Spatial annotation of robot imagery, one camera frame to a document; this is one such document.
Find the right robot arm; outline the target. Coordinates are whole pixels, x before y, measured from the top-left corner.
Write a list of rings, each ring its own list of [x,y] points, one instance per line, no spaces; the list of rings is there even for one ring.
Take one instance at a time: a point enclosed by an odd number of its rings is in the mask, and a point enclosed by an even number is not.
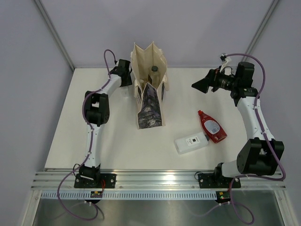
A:
[[[209,70],[205,78],[192,84],[192,88],[203,93],[209,89],[213,92],[218,89],[230,91],[242,116],[247,142],[236,160],[219,163],[213,173],[198,173],[200,188],[226,188],[229,185],[240,188],[240,175],[270,179],[284,152],[283,142],[276,141],[268,129],[257,97],[258,91],[252,87],[254,64],[240,62],[235,74],[230,75],[225,74],[224,67]]]

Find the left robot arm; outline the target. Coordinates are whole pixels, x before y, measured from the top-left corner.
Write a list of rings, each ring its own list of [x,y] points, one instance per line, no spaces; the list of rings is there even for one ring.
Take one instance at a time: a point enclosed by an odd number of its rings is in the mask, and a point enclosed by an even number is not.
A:
[[[115,187],[113,177],[100,172],[102,133],[110,117],[109,97],[116,89],[132,85],[130,61],[120,59],[115,64],[100,89],[85,93],[82,114],[87,123],[87,151],[76,175],[75,188]]]

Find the clear square bottle black cap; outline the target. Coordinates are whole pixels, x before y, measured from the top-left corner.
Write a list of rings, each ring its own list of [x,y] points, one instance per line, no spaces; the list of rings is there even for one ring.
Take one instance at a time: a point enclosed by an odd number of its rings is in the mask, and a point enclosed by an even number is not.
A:
[[[155,65],[150,69],[150,78],[152,86],[158,87],[160,83],[160,72],[159,68]]]

